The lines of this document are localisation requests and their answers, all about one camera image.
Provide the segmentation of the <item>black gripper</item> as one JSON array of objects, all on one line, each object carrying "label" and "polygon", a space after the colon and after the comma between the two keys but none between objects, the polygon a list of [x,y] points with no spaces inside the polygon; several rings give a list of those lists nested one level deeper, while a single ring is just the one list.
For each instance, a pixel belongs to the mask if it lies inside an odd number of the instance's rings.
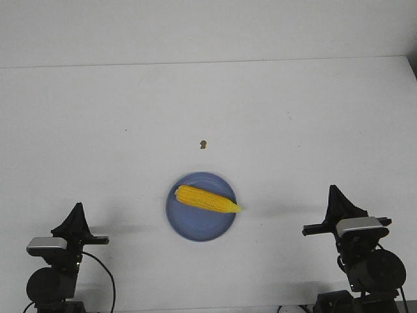
[{"label": "black gripper", "polygon": [[85,245],[108,245],[108,236],[91,235],[85,218],[83,204],[78,202],[63,223],[51,230],[54,237],[67,238],[66,255],[79,258]]},{"label": "black gripper", "polygon": [[380,239],[389,234],[389,229],[387,226],[375,230],[354,231],[338,237],[336,224],[340,220],[362,217],[368,217],[367,211],[350,202],[336,185],[330,185],[323,223],[304,226],[302,234],[307,236],[331,233],[342,258],[363,258],[377,247]]}]

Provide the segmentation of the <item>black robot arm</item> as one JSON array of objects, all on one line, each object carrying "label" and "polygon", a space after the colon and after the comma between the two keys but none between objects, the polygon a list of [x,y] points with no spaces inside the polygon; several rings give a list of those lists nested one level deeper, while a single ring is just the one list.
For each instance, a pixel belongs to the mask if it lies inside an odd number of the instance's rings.
[{"label": "black robot arm", "polygon": [[313,312],[398,312],[395,300],[404,295],[407,272],[401,259],[379,243],[391,223],[387,217],[369,216],[330,186],[323,222],[305,225],[302,234],[334,236],[337,264],[350,288],[318,294]]},{"label": "black robot arm", "polygon": [[85,312],[82,301],[73,300],[84,256],[95,260],[109,275],[112,287],[111,309],[116,300],[115,280],[110,270],[96,256],[83,250],[86,245],[107,245],[109,237],[94,236],[88,226],[83,204],[78,202],[63,223],[51,230],[50,237],[34,237],[26,247],[30,256],[41,257],[47,264],[35,271],[26,285],[26,294],[37,312]]}]

